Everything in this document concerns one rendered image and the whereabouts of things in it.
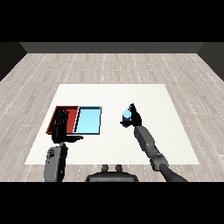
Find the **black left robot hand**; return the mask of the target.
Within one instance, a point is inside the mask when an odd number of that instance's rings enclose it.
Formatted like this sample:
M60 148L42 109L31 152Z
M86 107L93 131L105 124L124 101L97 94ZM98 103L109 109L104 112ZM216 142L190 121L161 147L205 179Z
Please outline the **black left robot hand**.
M67 121L68 112L63 108L59 108L57 110L56 123L52 126L52 141L55 144L61 144L63 142L75 143L83 139L83 136L67 135Z

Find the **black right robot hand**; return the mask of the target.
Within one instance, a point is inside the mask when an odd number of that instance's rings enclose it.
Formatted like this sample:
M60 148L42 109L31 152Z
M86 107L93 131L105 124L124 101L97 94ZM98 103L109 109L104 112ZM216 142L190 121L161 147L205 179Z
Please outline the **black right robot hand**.
M130 125L136 127L142 125L142 118L137 112L137 109L133 103L130 104L128 111L131 113L131 117L129 121L121 121L122 125L129 127Z

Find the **small blue can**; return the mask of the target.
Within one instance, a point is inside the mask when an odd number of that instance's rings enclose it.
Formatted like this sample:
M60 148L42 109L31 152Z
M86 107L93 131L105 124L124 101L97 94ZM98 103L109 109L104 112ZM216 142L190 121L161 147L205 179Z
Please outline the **small blue can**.
M131 120L131 112L129 110L124 110L122 112L122 120L124 122L130 121Z

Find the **red shallow open box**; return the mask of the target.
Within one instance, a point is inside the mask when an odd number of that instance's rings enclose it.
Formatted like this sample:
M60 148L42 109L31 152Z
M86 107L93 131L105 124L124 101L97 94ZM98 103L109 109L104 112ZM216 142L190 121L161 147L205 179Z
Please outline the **red shallow open box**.
M74 127L76 122L76 116L78 114L78 106L57 106L52 113L52 118L49 122L49 125L46 130L46 134L51 135L53 132L53 125L56 123L56 115L58 114L58 110L63 109L68 113L68 120L66 125L66 133L68 135L74 134Z

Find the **light blue shallow open box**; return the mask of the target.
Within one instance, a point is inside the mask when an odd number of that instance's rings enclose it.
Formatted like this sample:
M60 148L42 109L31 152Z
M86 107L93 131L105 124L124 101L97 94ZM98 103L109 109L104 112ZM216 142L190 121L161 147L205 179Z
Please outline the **light blue shallow open box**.
M75 135L99 135L102 108L100 106L80 106L75 118Z

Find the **dark grey robot body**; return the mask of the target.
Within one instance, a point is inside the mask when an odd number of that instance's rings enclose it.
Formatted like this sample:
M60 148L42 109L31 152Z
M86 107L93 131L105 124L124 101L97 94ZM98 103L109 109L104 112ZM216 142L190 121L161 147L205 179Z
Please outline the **dark grey robot body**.
M88 175L86 182L138 182L138 178L124 172L120 164L115 166L115 171L109 171L109 166L104 164L100 172Z

